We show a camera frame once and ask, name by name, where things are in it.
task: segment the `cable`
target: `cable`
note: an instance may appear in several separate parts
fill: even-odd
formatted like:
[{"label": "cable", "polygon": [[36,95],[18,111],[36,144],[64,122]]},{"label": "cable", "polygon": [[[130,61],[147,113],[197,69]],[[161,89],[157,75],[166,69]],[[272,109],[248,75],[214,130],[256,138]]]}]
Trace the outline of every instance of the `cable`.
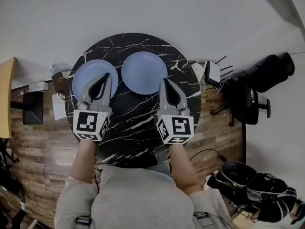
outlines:
[{"label": "cable", "polygon": [[93,180],[94,180],[94,182],[95,182],[95,184],[96,184],[96,186],[97,186],[97,189],[100,190],[100,188],[99,188],[99,183],[97,182],[96,173],[95,173],[95,170],[98,170],[98,169],[96,168],[96,161],[97,161],[97,159],[94,160]]},{"label": "cable", "polygon": [[217,90],[217,93],[216,94],[214,94],[214,95],[211,95],[211,97],[214,97],[214,96],[216,96],[217,94],[219,94],[219,92],[221,91],[221,89],[224,87],[224,83],[221,83],[220,84],[220,88],[219,88],[219,90],[218,90],[218,88],[217,87],[215,87],[216,88],[216,90]]},{"label": "cable", "polygon": [[[200,154],[200,153],[202,153],[203,151],[206,151],[206,150],[215,151],[216,153],[218,153],[219,158],[220,158],[224,163],[228,161],[228,160],[227,160],[223,155],[221,155],[217,150],[215,150],[215,149],[210,149],[210,148],[207,148],[207,149],[204,149],[204,150],[199,151],[199,152],[196,153],[193,157],[190,158],[190,161],[191,161],[196,155],[198,155],[198,154]],[[170,162],[168,165],[170,166],[170,173],[172,174],[172,170],[173,170],[173,169],[172,169],[172,163]]]},{"label": "cable", "polygon": [[98,176],[96,176],[96,173],[95,173],[95,178],[97,179],[97,178],[100,178],[100,176],[101,176],[101,171],[99,170],[99,169],[97,169],[97,168],[94,168],[94,171],[95,170],[97,170],[98,172],[99,172],[99,175]]},{"label": "cable", "polygon": [[57,94],[58,94],[58,96],[59,96],[59,97],[60,97],[62,100],[64,100],[64,101],[65,101],[65,99],[64,99],[62,96],[60,96],[60,95],[59,95],[59,93],[57,93]]},{"label": "cable", "polygon": [[99,170],[99,171],[102,171],[103,169],[99,169],[99,165],[107,165],[107,163],[98,163],[96,165],[96,168]]},{"label": "cable", "polygon": [[203,151],[206,151],[206,150],[215,151],[216,153],[218,153],[219,158],[220,158],[224,163],[228,161],[228,160],[227,160],[224,156],[222,156],[217,150],[215,150],[215,149],[210,149],[210,148],[207,148],[207,149],[204,149],[204,150],[199,151],[199,152],[196,153],[193,157],[190,158],[190,161],[191,161],[196,155],[198,155],[198,154],[200,154],[200,153],[202,153]]}]

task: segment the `white paper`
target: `white paper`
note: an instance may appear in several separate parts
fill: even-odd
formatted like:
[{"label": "white paper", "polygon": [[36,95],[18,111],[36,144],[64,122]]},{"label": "white paper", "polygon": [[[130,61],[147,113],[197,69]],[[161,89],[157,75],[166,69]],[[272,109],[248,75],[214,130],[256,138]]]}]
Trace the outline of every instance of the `white paper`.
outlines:
[{"label": "white paper", "polygon": [[66,110],[65,110],[65,97],[62,94],[53,94],[52,102],[53,102],[53,112],[55,120],[59,120],[62,118],[66,118]]},{"label": "white paper", "polygon": [[198,83],[201,83],[203,80],[203,75],[204,75],[204,71],[205,71],[205,66],[202,66],[198,63],[193,63],[192,64],[192,68],[195,72],[195,75],[197,77]]}]

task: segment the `sneaker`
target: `sneaker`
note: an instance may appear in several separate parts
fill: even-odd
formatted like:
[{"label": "sneaker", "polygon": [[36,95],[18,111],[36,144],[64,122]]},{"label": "sneaker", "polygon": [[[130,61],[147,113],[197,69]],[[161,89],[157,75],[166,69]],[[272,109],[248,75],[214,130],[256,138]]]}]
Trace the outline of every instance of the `sneaker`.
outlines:
[{"label": "sneaker", "polygon": [[203,186],[203,189],[204,190],[210,190],[212,189],[210,186],[208,186],[208,180],[212,177],[212,175],[207,175],[206,178],[205,178],[205,184]]},{"label": "sneaker", "polygon": [[220,172],[220,170],[215,170],[214,172],[213,172],[213,176],[216,178],[217,177],[217,173],[218,172]]}]

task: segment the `gray sweatshirt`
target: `gray sweatshirt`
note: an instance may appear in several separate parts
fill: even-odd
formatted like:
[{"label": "gray sweatshirt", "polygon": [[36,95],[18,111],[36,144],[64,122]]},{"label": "gray sweatshirt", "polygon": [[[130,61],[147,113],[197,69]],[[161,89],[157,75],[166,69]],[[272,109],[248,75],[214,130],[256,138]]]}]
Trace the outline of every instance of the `gray sweatshirt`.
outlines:
[{"label": "gray sweatshirt", "polygon": [[92,184],[66,179],[55,228],[73,229],[76,218],[84,215],[91,216],[91,229],[230,228],[219,217],[231,224],[217,189],[187,196],[165,174],[112,166],[101,174],[100,192]]}]

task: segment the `white box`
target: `white box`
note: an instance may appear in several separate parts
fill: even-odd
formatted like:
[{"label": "white box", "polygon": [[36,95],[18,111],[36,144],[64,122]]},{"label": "white box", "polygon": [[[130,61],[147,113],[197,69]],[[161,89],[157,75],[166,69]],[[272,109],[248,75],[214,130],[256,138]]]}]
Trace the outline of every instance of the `white box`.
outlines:
[{"label": "white box", "polygon": [[65,96],[62,94],[53,94],[52,102],[55,120],[66,118],[67,115],[65,110]]},{"label": "white box", "polygon": [[29,93],[31,92],[46,92],[49,90],[49,83],[47,82],[36,82],[29,84]]}]

